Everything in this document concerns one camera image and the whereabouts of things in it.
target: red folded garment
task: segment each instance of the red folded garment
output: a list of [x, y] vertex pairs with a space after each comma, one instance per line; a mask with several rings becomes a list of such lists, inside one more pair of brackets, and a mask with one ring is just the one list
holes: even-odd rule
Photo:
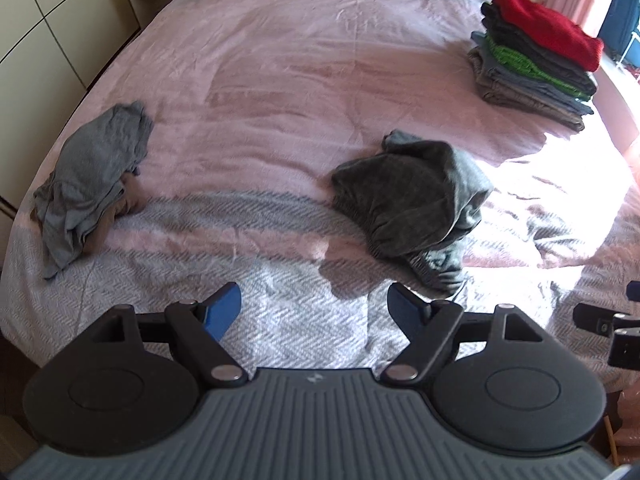
[[588, 72], [600, 65], [604, 45], [553, 9], [531, 0], [493, 0], [505, 21], [519, 27], [539, 46], [575, 61]]

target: blue folded garment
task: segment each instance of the blue folded garment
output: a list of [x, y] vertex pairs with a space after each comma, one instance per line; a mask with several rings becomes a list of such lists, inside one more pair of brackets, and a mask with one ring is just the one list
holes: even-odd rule
[[581, 116], [593, 114], [593, 109], [580, 101], [580, 99], [575, 99], [565, 94], [550, 83], [516, 74], [500, 64], [491, 53], [486, 37], [482, 32], [472, 32], [471, 39], [479, 47], [479, 52], [484, 62], [482, 66], [484, 76], [496, 81], [509, 82], [512, 86], [520, 86], [526, 89], [529, 94], [535, 95], [544, 104], [555, 105]]

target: gray stripe on blanket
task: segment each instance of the gray stripe on blanket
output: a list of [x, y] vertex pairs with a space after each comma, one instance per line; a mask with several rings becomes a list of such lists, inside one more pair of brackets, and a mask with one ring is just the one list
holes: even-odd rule
[[272, 192], [212, 192], [175, 199], [156, 198], [149, 201], [142, 213], [119, 218], [114, 229], [181, 232], [214, 226], [364, 240], [360, 228], [328, 204]]

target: pink blanket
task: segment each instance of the pink blanket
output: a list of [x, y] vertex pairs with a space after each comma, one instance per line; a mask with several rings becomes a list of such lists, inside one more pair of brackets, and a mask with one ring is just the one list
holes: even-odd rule
[[99, 256], [53, 282], [29, 220], [12, 231], [2, 332], [38, 364], [115, 303], [139, 312], [241, 285], [223, 344], [246, 367], [378, 367], [406, 345], [385, 293], [411, 273], [373, 260], [331, 210], [331, 171], [401, 128], [478, 160], [495, 185], [470, 237], [468, 310], [514, 303], [611, 389], [605, 340], [572, 327], [579, 301], [636, 312], [640, 195], [599, 116], [574, 134], [483, 102], [465, 55], [483, 0], [174, 0], [118, 57], [44, 161], [117, 102], [156, 127], [142, 163], [152, 199], [116, 222]]

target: black circular joint cover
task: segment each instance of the black circular joint cover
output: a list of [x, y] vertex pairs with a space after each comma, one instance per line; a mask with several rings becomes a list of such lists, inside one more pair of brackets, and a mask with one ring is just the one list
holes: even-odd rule
[[147, 447], [178, 429], [198, 400], [185, 368], [142, 349], [115, 342], [63, 354], [29, 382], [23, 405], [38, 437], [65, 452]]
[[602, 417], [598, 378], [553, 342], [509, 341], [441, 371], [433, 404], [455, 430], [498, 452], [549, 452]]

